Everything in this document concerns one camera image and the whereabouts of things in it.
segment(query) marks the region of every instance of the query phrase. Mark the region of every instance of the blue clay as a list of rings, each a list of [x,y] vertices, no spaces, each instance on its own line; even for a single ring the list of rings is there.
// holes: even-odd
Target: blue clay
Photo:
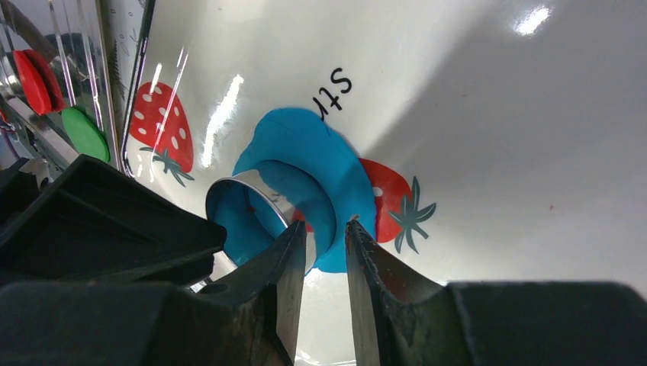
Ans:
[[[262,211],[266,212],[262,221],[264,225],[256,219],[258,213],[248,209],[252,202],[256,202],[260,210],[269,210]],[[243,265],[272,244],[274,237],[268,230],[269,226],[284,229],[272,208],[257,193],[242,185],[231,185],[214,196],[208,196],[207,211],[212,221],[227,228],[224,251],[237,265]]]
[[[277,192],[283,193],[288,202],[303,213],[312,227],[320,229],[314,232],[317,257],[325,254],[333,243],[336,233],[336,221],[333,206],[322,187],[311,176],[285,163],[266,160],[255,165],[254,168],[259,172],[266,185]],[[269,216],[275,217],[276,214],[268,204],[260,207],[269,207],[271,211],[266,212],[267,208],[263,211],[258,209],[255,211],[256,217],[261,223],[276,221]],[[291,217],[286,217],[286,219],[288,222],[291,221]],[[274,238],[278,238],[285,229],[284,226],[264,226]]]
[[[233,174],[275,160],[293,165],[312,176],[328,195],[336,217],[333,244],[314,267],[324,272],[346,272],[344,230],[351,217],[375,237],[377,210],[369,177],[346,141],[314,112],[284,108],[266,114],[243,151]],[[325,232],[325,222],[309,223],[314,232]]]

